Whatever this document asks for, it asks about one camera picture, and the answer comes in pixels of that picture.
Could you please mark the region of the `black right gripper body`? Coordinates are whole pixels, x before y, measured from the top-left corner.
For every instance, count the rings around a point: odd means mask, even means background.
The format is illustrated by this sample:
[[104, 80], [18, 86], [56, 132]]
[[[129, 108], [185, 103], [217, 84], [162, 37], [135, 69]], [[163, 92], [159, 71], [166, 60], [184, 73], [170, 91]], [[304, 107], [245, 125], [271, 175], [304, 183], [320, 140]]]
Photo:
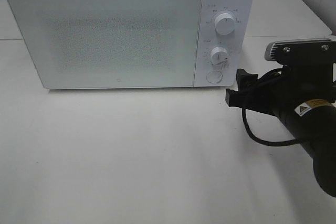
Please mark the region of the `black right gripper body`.
[[310, 109], [333, 103], [333, 64], [284, 66], [274, 69], [241, 89], [242, 113], [261, 112], [280, 119], [303, 116]]

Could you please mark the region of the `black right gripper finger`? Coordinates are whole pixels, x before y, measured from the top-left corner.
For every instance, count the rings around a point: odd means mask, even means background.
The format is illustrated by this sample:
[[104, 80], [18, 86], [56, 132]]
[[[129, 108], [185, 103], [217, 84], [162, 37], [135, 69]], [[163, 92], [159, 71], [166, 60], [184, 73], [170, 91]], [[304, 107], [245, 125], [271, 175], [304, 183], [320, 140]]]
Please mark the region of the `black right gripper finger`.
[[258, 74], [251, 74], [244, 69], [237, 69], [236, 82], [238, 88], [249, 88], [258, 80]]
[[229, 107], [241, 108], [244, 103], [244, 94], [232, 89], [226, 89], [225, 101]]

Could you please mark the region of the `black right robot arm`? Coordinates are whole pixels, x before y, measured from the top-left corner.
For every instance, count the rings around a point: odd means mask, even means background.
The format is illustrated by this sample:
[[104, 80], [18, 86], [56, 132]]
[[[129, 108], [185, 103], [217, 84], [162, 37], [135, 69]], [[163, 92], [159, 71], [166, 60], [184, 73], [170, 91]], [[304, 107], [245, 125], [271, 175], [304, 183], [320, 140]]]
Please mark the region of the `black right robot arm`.
[[[226, 90], [229, 107], [242, 110], [248, 136], [271, 147], [300, 144], [313, 160], [318, 185], [335, 196], [335, 81], [333, 65], [290, 67], [270, 70], [263, 76], [238, 69], [238, 89]], [[246, 112], [275, 116], [293, 139], [261, 139], [253, 133]]]

